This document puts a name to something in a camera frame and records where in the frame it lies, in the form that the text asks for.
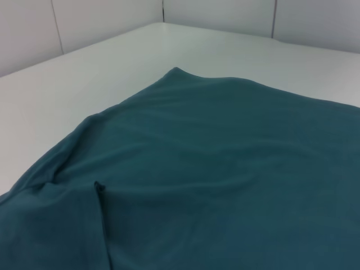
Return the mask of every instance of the cloth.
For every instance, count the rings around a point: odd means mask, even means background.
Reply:
[[[180,69],[0,197],[0,269],[360,269],[360,109]]]

